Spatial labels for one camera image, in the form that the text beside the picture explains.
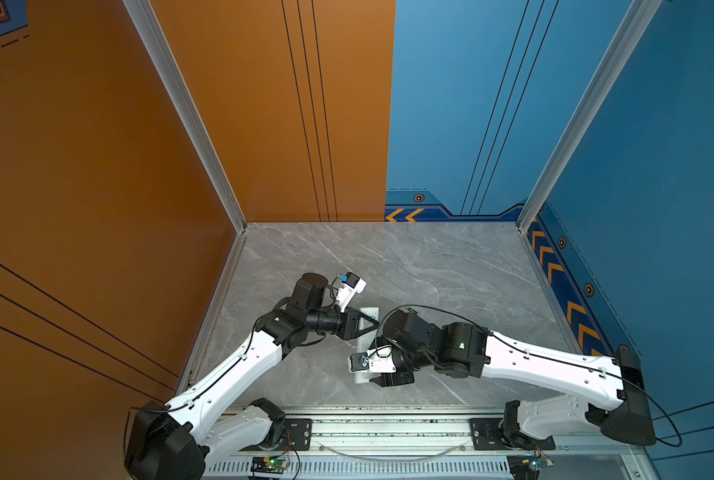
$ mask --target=aluminum frame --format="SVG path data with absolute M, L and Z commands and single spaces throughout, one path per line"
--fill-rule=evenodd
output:
M 183 122 L 189 138 L 197 150 L 199 159 L 208 173 L 213 188 L 216 189 L 218 198 L 221 200 L 226 215 L 232 221 L 234 230 L 239 234 L 245 230 L 247 221 L 242 209 L 239 207 L 234 190 L 228 182 L 226 171 L 218 158 L 216 148 L 210 140 L 210 135 L 199 116 L 199 111 L 194 103 L 189 87 L 186 85 L 181 70 L 173 56 L 165 33 L 162 31 L 160 22 L 154 13 L 154 8 L 149 0 L 122 0 L 125 4 L 132 23 L 136 26 L 138 35 L 141 37 L 146 50 L 154 63 L 160 79 L 165 85 L 165 89 L 170 95 L 173 106 L 176 107 L 178 115 Z
M 562 170 L 576 151 L 578 143 L 581 142 L 596 112 L 600 110 L 602 102 L 605 101 L 660 5 L 661 0 L 633 0 L 629 6 L 589 85 L 586 86 L 586 91 L 583 92 L 573 117 L 570 118 L 562 137 L 546 162 L 544 171 L 541 172 L 525 202 L 525 207 L 516 221 L 520 232 L 526 232 L 533 218 L 538 215 L 541 205 L 549 197 L 554 184 L 562 175 Z

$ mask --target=white object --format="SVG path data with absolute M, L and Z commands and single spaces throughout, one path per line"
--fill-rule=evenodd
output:
M 365 283 L 362 279 L 357 280 L 357 284 L 354 285 L 354 288 L 351 288 L 346 283 L 341 284 L 341 288 L 340 290 L 338 290 L 338 294 L 335 297 L 335 304 L 338 305 L 338 309 L 341 311 L 341 313 L 346 311 L 346 307 L 348 306 L 349 302 L 352 301 L 352 298 L 354 298 L 355 294 L 362 293 L 362 290 L 364 290 L 365 285 L 367 285 L 367 283 Z
M 483 366 L 482 377 L 520 380 L 570 394 L 605 410 L 613 410 L 623 403 L 623 400 L 618 398 L 618 390 L 623 390 L 623 382 L 611 375 L 602 375 L 591 370 L 604 370 L 621 376 L 621 369 L 613 363 L 613 358 L 575 355 L 518 342 L 498 332 L 493 334 L 503 342 L 492 336 L 487 337 L 485 355 L 490 357 L 490 364 Z M 545 360 L 536 355 L 565 363 Z
M 376 306 L 368 306 L 361 308 L 359 310 L 366 316 L 369 316 L 373 320 L 378 320 L 378 307 Z M 360 318 L 359 323 L 357 324 L 357 330 L 362 330 L 363 328 L 368 326 L 368 321 L 365 320 L 364 318 Z M 357 349 L 355 352 L 365 352 L 370 348 L 370 344 L 372 343 L 373 339 L 375 338 L 375 334 L 371 335 L 370 333 L 366 333 L 365 335 L 360 336 L 357 338 Z M 348 359 L 346 360 L 347 363 L 347 368 L 349 368 L 349 361 Z M 354 383 L 369 383 L 370 379 L 373 377 L 373 373 L 370 372 L 369 370 L 367 372 L 356 372 L 354 374 Z
M 205 462 L 217 462 L 244 447 L 261 443 L 271 427 L 272 420 L 256 406 L 249 406 L 239 415 L 221 420 L 208 430 L 203 443 L 210 448 Z
M 520 402 L 516 420 L 525 435 L 544 440 L 565 433 L 598 432 L 586 420 L 589 403 L 571 395 L 560 395 L 538 402 Z
M 368 370 L 372 373 L 394 373 L 397 367 L 391 359 L 391 345 L 380 346 L 377 349 L 366 351 L 368 354 Z

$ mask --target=blue wall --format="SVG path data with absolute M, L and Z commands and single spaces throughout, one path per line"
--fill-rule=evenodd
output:
M 387 188 L 456 215 L 524 201 L 629 4 L 398 0 Z
M 668 412 L 714 400 L 714 1 L 664 2 L 549 198 Z M 674 417 L 714 426 L 714 405 Z M 672 433 L 665 420 L 661 436 Z M 650 448 L 714 478 L 714 429 Z

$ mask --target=black joint motor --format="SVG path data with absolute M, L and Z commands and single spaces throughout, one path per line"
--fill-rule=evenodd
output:
M 619 348 L 615 358 L 621 368 L 621 378 L 626 380 L 623 382 L 623 391 L 618 393 L 623 403 L 607 413 L 590 405 L 586 419 L 597 425 L 604 436 L 613 440 L 631 445 L 655 445 L 656 433 L 652 427 L 650 406 L 647 396 L 642 392 L 645 382 L 642 379 L 640 359 L 631 350 L 623 348 Z
M 489 331 L 469 323 L 456 322 L 442 328 L 421 319 L 416 312 L 397 311 L 384 325 L 383 338 L 396 349 L 392 361 L 398 375 L 426 366 L 453 378 L 481 376 L 483 366 L 490 363 L 485 355 Z M 386 379 L 386 386 L 412 382 L 412 377 Z
M 275 343 L 282 346 L 284 357 L 304 343 L 309 332 L 352 340 L 378 328 L 377 321 L 359 310 L 347 308 L 341 312 L 334 306 L 322 306 L 328 288 L 331 288 L 328 279 L 322 275 L 303 274 L 295 283 L 293 294 L 258 319 L 256 332 L 263 331 L 274 337 Z M 359 329 L 361 320 L 368 325 Z
M 132 421 L 125 469 L 136 480 L 196 480 L 205 471 L 209 450 L 198 446 L 188 426 L 151 400 Z

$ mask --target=blue border stripe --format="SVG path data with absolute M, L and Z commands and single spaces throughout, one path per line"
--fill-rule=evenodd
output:
M 568 265 L 560 256 L 560 248 L 541 222 L 536 219 L 526 232 L 528 242 L 551 284 L 554 296 L 563 309 L 565 320 L 570 315 L 570 328 L 585 355 L 611 355 L 612 349 L 597 324 L 585 296 L 573 281 Z
M 620 322 L 616 318 L 616 314 L 605 298 L 604 291 L 586 267 L 586 263 L 583 261 L 582 256 L 578 253 L 578 250 L 576 249 L 570 236 L 567 232 L 565 232 L 559 217 L 556 216 L 556 213 L 549 202 L 545 203 L 544 209 L 538 213 L 538 217 L 543 223 L 547 234 L 554 239 L 555 244 L 561 237 L 566 239 L 567 245 L 564 249 L 559 250 L 559 254 L 562 257 L 562 261 L 567 264 L 570 275 L 573 278 L 573 282 L 576 284 L 578 291 L 581 291 L 584 285 L 588 283 L 594 287 L 594 295 L 592 297 L 585 297 L 584 300 L 591 308 L 594 320 L 600 326 L 602 332 L 605 334 L 605 337 L 607 337 L 611 347 L 614 350 L 618 350 L 618 346 L 626 345 L 639 355 L 640 352 L 637 351 L 636 345 L 632 343 L 631 338 L 622 328 Z

